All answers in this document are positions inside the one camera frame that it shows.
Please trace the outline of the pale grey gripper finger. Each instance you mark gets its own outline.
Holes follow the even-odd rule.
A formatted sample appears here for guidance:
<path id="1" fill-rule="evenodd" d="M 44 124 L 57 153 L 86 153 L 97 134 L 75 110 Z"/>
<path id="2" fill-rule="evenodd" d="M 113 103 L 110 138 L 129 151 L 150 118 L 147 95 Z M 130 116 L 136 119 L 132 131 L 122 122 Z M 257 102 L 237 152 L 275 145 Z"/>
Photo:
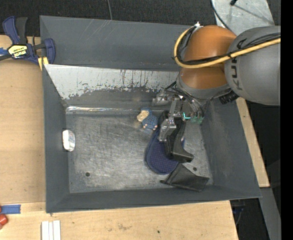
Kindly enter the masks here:
<path id="1" fill-rule="evenodd" d="M 175 120 L 173 118 L 166 118 L 160 124 L 158 140 L 165 142 L 167 137 L 170 136 L 177 128 Z"/>

